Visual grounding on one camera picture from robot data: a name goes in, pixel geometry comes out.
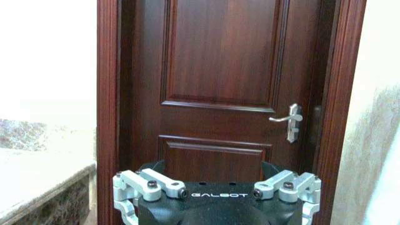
white wall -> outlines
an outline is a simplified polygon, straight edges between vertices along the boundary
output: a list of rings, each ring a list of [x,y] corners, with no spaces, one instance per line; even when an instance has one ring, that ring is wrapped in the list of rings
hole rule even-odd
[[[96,126],[96,0],[0,0],[0,119]]]
[[[398,0],[367,1],[334,225],[400,225],[399,8]]]

countertop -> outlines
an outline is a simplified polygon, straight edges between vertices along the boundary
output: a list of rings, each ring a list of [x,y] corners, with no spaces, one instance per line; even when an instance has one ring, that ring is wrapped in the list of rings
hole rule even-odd
[[[12,224],[96,170],[75,153],[0,148],[0,224]]]

door lever handle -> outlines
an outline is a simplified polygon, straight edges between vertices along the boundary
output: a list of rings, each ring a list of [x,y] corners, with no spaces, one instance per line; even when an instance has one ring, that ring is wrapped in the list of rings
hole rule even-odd
[[[290,115],[283,118],[270,117],[272,122],[288,122],[287,130],[287,140],[294,143],[299,138],[300,132],[300,121],[303,120],[302,116],[302,107],[296,103],[290,106]]]
[[[272,121],[272,122],[283,122],[283,121],[287,121],[287,120],[296,120],[296,121],[300,122],[303,120],[303,116],[300,114],[295,114],[295,115],[291,115],[291,116],[287,116],[287,117],[283,117],[283,118],[270,117],[270,121]]]

wooden door frame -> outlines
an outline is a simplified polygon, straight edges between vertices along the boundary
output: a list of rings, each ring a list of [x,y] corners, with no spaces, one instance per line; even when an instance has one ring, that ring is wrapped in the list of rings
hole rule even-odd
[[[120,14],[122,1],[98,0],[98,222],[99,225],[120,223],[114,210],[111,178],[122,169],[120,159]],[[322,9],[330,4],[322,0]],[[334,197],[340,165],[343,138],[351,101],[351,89],[356,67],[360,33],[367,0],[338,0],[332,15],[322,13],[320,37],[328,41],[316,43],[316,51],[324,51],[315,64],[323,65],[324,79],[320,88],[322,118],[315,145],[304,145],[311,151],[312,171],[323,180],[322,209],[315,224],[331,222]],[[324,30],[332,23],[330,32]]]

wooden door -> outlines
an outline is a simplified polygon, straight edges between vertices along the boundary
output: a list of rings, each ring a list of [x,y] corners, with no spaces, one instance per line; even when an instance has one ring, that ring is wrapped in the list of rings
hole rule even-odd
[[[319,0],[136,0],[130,167],[166,160],[179,180],[255,181],[290,169],[290,105],[307,106]]]

